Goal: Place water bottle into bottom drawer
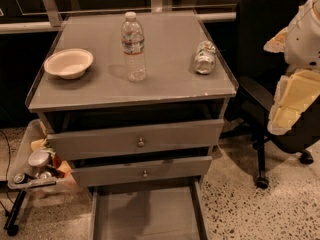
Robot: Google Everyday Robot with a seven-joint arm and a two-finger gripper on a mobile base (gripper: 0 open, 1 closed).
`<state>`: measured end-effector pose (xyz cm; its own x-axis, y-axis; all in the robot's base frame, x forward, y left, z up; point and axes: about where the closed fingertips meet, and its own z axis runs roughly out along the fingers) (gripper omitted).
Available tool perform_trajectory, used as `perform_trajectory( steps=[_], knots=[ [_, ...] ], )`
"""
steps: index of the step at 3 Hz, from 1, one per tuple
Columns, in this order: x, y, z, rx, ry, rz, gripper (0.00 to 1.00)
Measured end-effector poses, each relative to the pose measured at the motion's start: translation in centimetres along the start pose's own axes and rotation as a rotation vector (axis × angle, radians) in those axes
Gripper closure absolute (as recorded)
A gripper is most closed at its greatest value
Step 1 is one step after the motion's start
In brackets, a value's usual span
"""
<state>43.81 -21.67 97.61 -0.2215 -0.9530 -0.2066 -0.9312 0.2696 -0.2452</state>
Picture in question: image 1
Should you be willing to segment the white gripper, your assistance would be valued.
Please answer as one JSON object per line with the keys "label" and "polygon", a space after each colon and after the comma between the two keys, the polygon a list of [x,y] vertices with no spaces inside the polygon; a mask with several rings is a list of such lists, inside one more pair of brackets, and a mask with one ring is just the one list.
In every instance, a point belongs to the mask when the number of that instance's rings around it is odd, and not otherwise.
{"label": "white gripper", "polygon": [[[263,49],[283,53],[285,61],[300,68],[320,69],[319,0],[308,0],[291,20],[267,41]],[[298,70],[282,76],[277,84],[274,104],[269,113],[268,131],[284,135],[320,96],[320,72]]]}

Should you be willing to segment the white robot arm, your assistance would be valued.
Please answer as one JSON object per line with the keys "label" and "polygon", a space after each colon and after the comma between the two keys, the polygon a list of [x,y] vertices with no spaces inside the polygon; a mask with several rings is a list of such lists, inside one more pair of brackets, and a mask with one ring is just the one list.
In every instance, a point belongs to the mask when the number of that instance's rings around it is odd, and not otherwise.
{"label": "white robot arm", "polygon": [[320,95],[320,0],[308,0],[289,25],[263,47],[284,54],[287,71],[277,83],[267,129],[284,135]]}

